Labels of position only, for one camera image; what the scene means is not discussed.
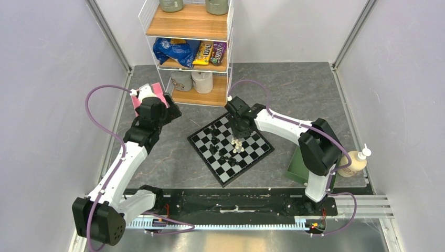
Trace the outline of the black white chess board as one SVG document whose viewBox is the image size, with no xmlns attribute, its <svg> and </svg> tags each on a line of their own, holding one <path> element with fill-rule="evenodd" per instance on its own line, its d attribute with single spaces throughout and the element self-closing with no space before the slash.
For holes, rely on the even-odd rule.
<svg viewBox="0 0 445 252">
<path fill-rule="evenodd" d="M 254 131 L 250 137 L 242 140 L 245 151 L 236 154 L 232 153 L 232 131 L 229 125 L 228 116 L 228 112 L 224 113 L 187 137 L 188 142 L 204 161 L 211 174 L 222 187 L 226 187 L 274 151 L 272 144 L 260 132 Z M 224 135 L 226 140 L 223 140 L 223 143 L 226 144 L 228 154 L 238 161 L 238 165 L 231 167 L 228 163 L 222 162 L 219 159 L 218 154 L 212 155 L 210 153 L 210 126 L 212 124 L 214 124 Z"/>
</svg>

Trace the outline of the white wire wooden shelf rack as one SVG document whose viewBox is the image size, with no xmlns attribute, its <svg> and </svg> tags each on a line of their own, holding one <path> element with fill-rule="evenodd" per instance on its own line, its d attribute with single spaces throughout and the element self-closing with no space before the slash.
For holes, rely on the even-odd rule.
<svg viewBox="0 0 445 252">
<path fill-rule="evenodd" d="M 161 64 L 153 57 L 162 89 L 172 95 L 173 100 L 182 104 L 223 107 L 232 82 L 233 65 L 233 15 L 234 4 L 229 1 L 228 13 L 213 15 L 206 11 L 205 1 L 184 1 L 183 9 L 168 13 L 161 9 L 159 1 L 145 1 L 138 19 L 150 48 L 158 37 L 189 39 L 199 41 L 225 42 L 227 49 L 220 66 L 196 66 L 192 69 L 181 66 L 172 59 Z M 171 81 L 172 71 L 211 72 L 214 87 L 208 94 L 196 90 L 178 91 Z"/>
</svg>

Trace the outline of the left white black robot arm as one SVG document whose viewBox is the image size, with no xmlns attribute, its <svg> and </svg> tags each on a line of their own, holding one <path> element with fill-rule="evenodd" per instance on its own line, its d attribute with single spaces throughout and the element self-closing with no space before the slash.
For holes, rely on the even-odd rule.
<svg viewBox="0 0 445 252">
<path fill-rule="evenodd" d="M 146 97 L 135 109 L 137 117 L 122 139 L 118 156 L 87 197 L 78 197 L 72 205 L 77 234 L 114 246 L 123 237 L 127 223 L 145 211 L 159 214 L 165 201 L 160 189 L 142 186 L 135 195 L 123 200 L 124 191 L 139 165 L 160 139 L 162 127 L 182 113 L 170 94 L 163 98 Z"/>
</svg>

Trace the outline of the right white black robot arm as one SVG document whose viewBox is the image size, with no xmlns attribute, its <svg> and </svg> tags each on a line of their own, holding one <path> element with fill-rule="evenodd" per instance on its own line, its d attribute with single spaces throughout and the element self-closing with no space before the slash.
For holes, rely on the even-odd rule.
<svg viewBox="0 0 445 252">
<path fill-rule="evenodd" d="M 251 107 L 239 97 L 229 97 L 225 109 L 235 139 L 245 139 L 253 131 L 261 131 L 280 136 L 299 147 L 309 172 L 303 208 L 310 215 L 320 212 L 343 149 L 328 122 L 321 118 L 314 122 L 297 120 L 262 104 Z"/>
</svg>

